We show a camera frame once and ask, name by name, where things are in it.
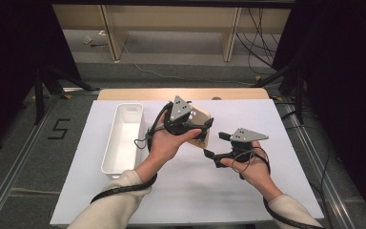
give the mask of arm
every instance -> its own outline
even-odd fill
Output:
[[[254,147],[260,147],[258,141],[253,141],[252,145]],[[257,154],[266,158],[266,155],[262,150],[257,148],[255,148],[255,150]],[[252,184],[254,188],[260,192],[269,203],[269,207],[280,216],[293,221],[321,227],[319,222],[312,218],[300,202],[281,192],[270,177],[266,164],[261,159],[254,156],[249,162],[249,167],[247,167],[247,162],[239,163],[230,158],[221,159],[221,163],[225,166],[233,167],[237,171],[242,171],[241,174],[245,177],[246,181]],[[280,228],[294,228],[276,219],[274,219],[274,221]]]
[[[120,178],[112,180],[103,189],[131,186],[149,181],[163,165],[174,158],[180,145],[195,138],[201,130],[190,130],[184,135],[171,135],[166,130],[157,131],[152,139],[148,157],[134,170],[125,171]],[[70,225],[69,229],[126,228],[141,199],[151,188],[101,198],[89,205]]]

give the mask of black stand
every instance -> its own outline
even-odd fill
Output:
[[[61,98],[66,98],[64,96],[64,89],[58,82],[58,78],[63,78],[76,86],[84,89],[85,91],[99,91],[100,88],[94,88],[81,80],[75,79],[63,73],[60,70],[55,69],[50,66],[42,66],[37,70],[35,81],[34,81],[34,90],[35,90],[35,104],[36,104],[36,112],[37,116],[35,118],[34,124],[38,124],[41,118],[44,115],[44,96],[43,96],[43,83],[46,88],[49,90],[50,94],[60,94]]]
[[[307,34],[302,40],[301,45],[299,46],[290,64],[278,70],[277,73],[274,73],[253,85],[253,88],[261,88],[277,80],[279,77],[284,76],[284,79],[279,87],[279,91],[282,94],[289,94],[291,90],[295,88],[295,115],[301,125],[303,124],[303,80],[305,79],[308,69],[310,69],[309,66],[313,63],[319,45],[321,45],[322,37],[319,35],[323,33],[325,25],[330,25],[325,20],[329,18],[326,17],[326,15],[328,15],[330,10],[333,9],[331,8],[331,2],[331,0],[322,1],[322,3],[319,5],[319,14],[312,23],[312,26],[308,29]]]

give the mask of white tabletop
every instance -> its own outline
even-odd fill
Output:
[[[144,106],[146,129],[168,101],[94,101],[69,174],[51,218],[51,225],[70,224],[109,182],[101,163],[118,104]],[[275,105],[270,99],[194,100],[214,117],[208,150],[229,153],[231,143],[218,132],[233,134],[239,128],[268,135],[260,141],[269,155],[272,178],[286,194],[298,199],[311,215],[323,214],[299,164]],[[148,150],[142,152],[145,158]],[[152,192],[146,195],[130,220],[131,225],[241,223],[272,220],[262,196],[230,168],[215,168],[203,151],[183,144],[176,157],[158,173]]]

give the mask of white sleeve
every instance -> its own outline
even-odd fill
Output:
[[[311,216],[308,210],[298,200],[288,195],[283,194],[271,200],[269,202],[269,207],[275,213],[284,218],[313,226],[322,227],[322,225],[320,225],[320,223]],[[294,228],[293,226],[280,222],[276,219],[274,219],[274,221],[280,228]]]
[[[120,186],[142,184],[141,179],[134,170],[125,171],[120,178],[112,180],[103,191]],[[117,194],[101,198],[89,205],[71,223],[69,229],[115,229],[126,228],[132,214],[136,211],[141,199],[152,188]]]

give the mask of white tray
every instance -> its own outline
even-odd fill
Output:
[[[139,103],[122,103],[116,108],[102,172],[109,178],[119,178],[125,170],[132,170],[140,162],[141,149],[134,141],[144,139],[144,108]]]

